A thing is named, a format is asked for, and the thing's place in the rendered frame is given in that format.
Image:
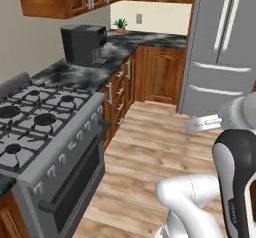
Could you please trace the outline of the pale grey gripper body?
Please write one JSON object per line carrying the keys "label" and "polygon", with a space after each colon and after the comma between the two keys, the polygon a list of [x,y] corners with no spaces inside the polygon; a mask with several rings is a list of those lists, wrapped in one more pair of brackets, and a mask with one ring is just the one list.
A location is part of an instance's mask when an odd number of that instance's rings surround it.
{"label": "pale grey gripper body", "polygon": [[195,134],[219,129],[221,127],[221,123],[222,119],[217,114],[197,117],[186,122],[185,130],[187,134]]}

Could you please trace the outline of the arched wooden base cabinet door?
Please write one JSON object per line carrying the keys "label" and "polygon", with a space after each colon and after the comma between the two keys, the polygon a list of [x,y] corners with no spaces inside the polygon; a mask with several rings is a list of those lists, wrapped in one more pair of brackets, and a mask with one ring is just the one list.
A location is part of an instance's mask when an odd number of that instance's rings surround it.
{"label": "arched wooden base cabinet door", "polygon": [[145,99],[176,105],[184,70],[184,49],[149,47]]}

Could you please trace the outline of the narrow wooden base cabinet door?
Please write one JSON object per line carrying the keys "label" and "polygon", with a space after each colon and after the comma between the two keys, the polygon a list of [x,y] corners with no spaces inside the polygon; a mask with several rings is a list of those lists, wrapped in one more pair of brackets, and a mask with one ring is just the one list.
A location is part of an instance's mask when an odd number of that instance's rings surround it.
{"label": "narrow wooden base cabinet door", "polygon": [[128,60],[131,60],[131,78],[130,80],[126,77],[126,109],[129,109],[131,104],[134,102],[134,88],[135,88],[135,55],[132,54]]}
{"label": "narrow wooden base cabinet door", "polygon": [[[104,85],[101,86],[100,92],[105,95],[104,103],[103,103],[103,119],[109,122],[112,122],[112,105],[108,102],[108,88],[106,85],[111,82],[108,80]],[[104,135],[104,148],[107,148],[112,138],[112,130],[111,127],[108,128]]]}

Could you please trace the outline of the wooden base cabinet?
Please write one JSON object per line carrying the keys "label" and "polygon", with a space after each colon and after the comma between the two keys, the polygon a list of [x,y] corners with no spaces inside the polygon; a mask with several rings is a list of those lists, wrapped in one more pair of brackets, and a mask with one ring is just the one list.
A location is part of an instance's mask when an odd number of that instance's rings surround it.
{"label": "wooden base cabinet", "polygon": [[0,238],[30,238],[11,191],[0,198]]}

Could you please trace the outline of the stainless steel fridge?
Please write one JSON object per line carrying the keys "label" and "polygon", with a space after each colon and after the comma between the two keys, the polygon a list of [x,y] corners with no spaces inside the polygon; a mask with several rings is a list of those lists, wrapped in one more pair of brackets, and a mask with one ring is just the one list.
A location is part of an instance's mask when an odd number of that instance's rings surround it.
{"label": "stainless steel fridge", "polygon": [[213,114],[255,81],[256,0],[195,0],[178,112]]}

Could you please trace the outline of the wooden drawer front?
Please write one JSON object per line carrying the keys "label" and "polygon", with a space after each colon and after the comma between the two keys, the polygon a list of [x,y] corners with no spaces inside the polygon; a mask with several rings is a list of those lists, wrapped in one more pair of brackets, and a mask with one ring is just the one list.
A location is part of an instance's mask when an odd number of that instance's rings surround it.
{"label": "wooden drawer front", "polygon": [[120,119],[120,118],[124,118],[125,116],[125,112],[122,111],[118,114],[118,116],[115,118],[115,120],[113,121],[113,134],[116,134],[117,130],[119,129],[119,125],[117,125],[117,121]]}
{"label": "wooden drawer front", "polygon": [[[126,64],[123,63],[120,67],[117,68],[117,70],[113,73],[113,75],[111,76],[111,82],[112,84],[116,84],[120,79],[122,79],[125,75],[125,67],[126,67]],[[124,71],[124,74],[122,77],[118,78],[116,77],[116,74],[119,72],[119,71]]]}
{"label": "wooden drawer front", "polygon": [[[120,105],[120,104],[124,104],[124,107],[121,111],[117,111],[117,107]],[[114,117],[117,117],[118,114],[122,111],[125,112],[126,110],[126,102],[125,102],[125,97],[124,96],[120,96],[114,103],[113,107],[112,107],[112,113],[113,113],[113,116]]]}
{"label": "wooden drawer front", "polygon": [[[120,88],[124,88],[124,91],[121,95],[116,94],[116,92],[120,89]],[[125,93],[125,81],[121,80],[119,81],[113,88],[113,100],[116,100],[119,96],[122,96]]]}

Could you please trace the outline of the small green potted plant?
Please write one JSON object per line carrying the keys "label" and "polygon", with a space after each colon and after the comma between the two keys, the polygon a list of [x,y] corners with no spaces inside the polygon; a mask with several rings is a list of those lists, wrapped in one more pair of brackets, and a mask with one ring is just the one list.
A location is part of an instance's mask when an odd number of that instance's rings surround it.
{"label": "small green potted plant", "polygon": [[126,33],[127,21],[125,18],[120,18],[114,21],[114,25],[117,27],[118,34]]}

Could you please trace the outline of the dark glass oven door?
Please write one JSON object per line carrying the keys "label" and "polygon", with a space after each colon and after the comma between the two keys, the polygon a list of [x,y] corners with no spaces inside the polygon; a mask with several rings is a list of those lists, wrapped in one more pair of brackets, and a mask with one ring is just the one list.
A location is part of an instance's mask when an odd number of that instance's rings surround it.
{"label": "dark glass oven door", "polygon": [[43,238],[71,238],[105,173],[103,137],[110,122],[93,139],[51,201],[41,199]]}

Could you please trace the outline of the black coffee machine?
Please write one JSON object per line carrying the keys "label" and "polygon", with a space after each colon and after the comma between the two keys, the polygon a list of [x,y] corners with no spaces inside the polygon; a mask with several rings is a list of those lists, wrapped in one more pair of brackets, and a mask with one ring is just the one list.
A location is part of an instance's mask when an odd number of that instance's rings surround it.
{"label": "black coffee machine", "polygon": [[100,67],[107,61],[101,56],[101,48],[107,43],[105,26],[65,25],[61,36],[67,63]]}

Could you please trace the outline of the grey gas stove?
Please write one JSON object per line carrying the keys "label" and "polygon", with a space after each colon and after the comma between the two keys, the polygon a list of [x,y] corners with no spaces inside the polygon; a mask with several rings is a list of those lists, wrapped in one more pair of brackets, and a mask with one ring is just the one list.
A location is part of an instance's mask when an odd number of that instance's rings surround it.
{"label": "grey gas stove", "polygon": [[[34,83],[21,73],[0,85],[0,194],[12,192],[30,238],[43,238],[37,204],[51,201],[93,139],[102,131],[102,93]],[[97,113],[98,122],[91,116]],[[91,130],[84,124],[90,121]],[[84,132],[82,141],[76,139]],[[70,141],[77,145],[68,149]],[[66,163],[58,161],[66,154]],[[56,176],[46,173],[56,166]],[[33,188],[43,182],[43,193]]]}

